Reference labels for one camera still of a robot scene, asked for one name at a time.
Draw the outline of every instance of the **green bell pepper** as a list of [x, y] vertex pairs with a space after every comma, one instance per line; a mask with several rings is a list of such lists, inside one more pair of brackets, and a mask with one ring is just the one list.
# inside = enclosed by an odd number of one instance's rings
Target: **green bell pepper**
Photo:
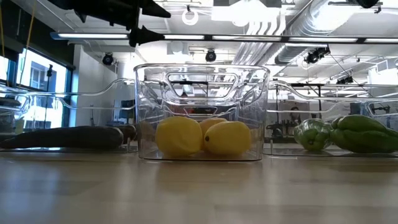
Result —
[[331, 142], [331, 125], [320, 119], [307, 119], [294, 128], [294, 139], [308, 151], [321, 151]]
[[342, 149], [355, 153], [392, 153], [398, 148], [398, 133], [367, 116], [340, 117], [332, 126], [330, 139]]

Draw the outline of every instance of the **wooden countertop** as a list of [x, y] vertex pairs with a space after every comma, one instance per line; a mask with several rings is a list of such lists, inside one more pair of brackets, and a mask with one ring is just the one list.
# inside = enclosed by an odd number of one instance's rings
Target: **wooden countertop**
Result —
[[398, 160], [0, 153], [0, 223], [393, 223]]

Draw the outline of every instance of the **security camera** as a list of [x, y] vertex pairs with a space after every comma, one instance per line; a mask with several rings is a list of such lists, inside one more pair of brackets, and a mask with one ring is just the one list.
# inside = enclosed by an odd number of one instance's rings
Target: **security camera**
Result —
[[315, 49], [314, 51], [309, 52], [308, 55], [305, 57], [304, 62], [307, 62], [308, 64], [314, 64], [328, 54], [330, 54], [329, 47], [320, 47]]
[[216, 52], [214, 52], [214, 50], [210, 49], [207, 51], [206, 54], [206, 61], [207, 62], [214, 62], [216, 60], [217, 56], [216, 56]]
[[352, 76], [347, 76], [347, 77], [343, 77], [343, 78], [339, 78], [336, 82], [337, 85], [339, 84], [350, 84], [353, 83], [354, 79]]
[[104, 58], [102, 58], [102, 63], [104, 63], [104, 65], [110, 66], [113, 63], [113, 54], [108, 52], [105, 53]]

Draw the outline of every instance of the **yellow lemon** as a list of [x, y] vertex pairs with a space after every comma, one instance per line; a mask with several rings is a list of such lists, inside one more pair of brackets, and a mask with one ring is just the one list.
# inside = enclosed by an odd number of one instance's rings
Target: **yellow lemon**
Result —
[[[226, 121], [226, 119], [224, 119], [224, 118], [208, 118], [203, 121], [200, 121], [199, 124], [201, 127], [201, 133], [202, 133], [203, 138], [205, 138], [205, 134], [210, 127], [212, 127], [213, 125], [218, 124], [220, 122], [223, 122], [223, 121]], [[204, 143], [202, 145], [202, 150], [207, 151]]]
[[210, 127], [205, 134], [209, 152], [221, 156], [242, 154], [251, 147], [249, 127], [240, 121], [224, 121]]
[[199, 123], [180, 116], [162, 120], [155, 134], [157, 147], [168, 156], [189, 156], [196, 153], [201, 149], [202, 139]]

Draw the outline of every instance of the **duct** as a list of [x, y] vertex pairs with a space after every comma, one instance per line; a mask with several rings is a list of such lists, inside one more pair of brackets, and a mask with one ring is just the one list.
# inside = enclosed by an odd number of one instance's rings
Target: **duct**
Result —
[[[267, 31], [267, 35], [280, 35], [286, 28], [286, 16], [284, 13], [279, 13], [279, 18], [276, 17], [275, 21], [271, 22], [271, 27]], [[255, 51], [252, 57], [247, 62], [248, 65], [255, 65], [265, 54], [267, 49], [271, 46], [270, 43], [258, 43], [255, 46]]]
[[[246, 32], [246, 35], [256, 35], [259, 29], [261, 28], [261, 23], [260, 22], [250, 22], [249, 23], [249, 29]], [[240, 63], [243, 58], [247, 57], [247, 52], [249, 50], [249, 47], [251, 43], [242, 43], [239, 47], [239, 50], [237, 54], [235, 55], [232, 64], [236, 65]]]
[[[264, 35], [266, 33], [267, 30], [271, 30], [272, 29], [272, 24], [271, 26], [269, 26], [269, 22], [262, 22], [262, 26], [260, 31], [258, 32], [258, 35]], [[238, 60], [238, 63], [241, 65], [247, 65], [248, 61], [251, 60], [256, 54], [258, 54], [258, 48], [260, 46], [260, 43], [250, 43], [248, 45], [248, 48], [246, 49], [246, 55], [244, 55], [245, 59], [242, 60], [243, 58], [241, 58], [240, 60]]]
[[[356, 12], [351, 6], [329, 6], [330, 1], [314, 0], [285, 31], [285, 35], [329, 35]], [[273, 57], [275, 57], [276, 64], [287, 65], [306, 49], [307, 47], [288, 47], [285, 44], [273, 44], [267, 51], [262, 63], [273, 63], [269, 60], [273, 60]]]

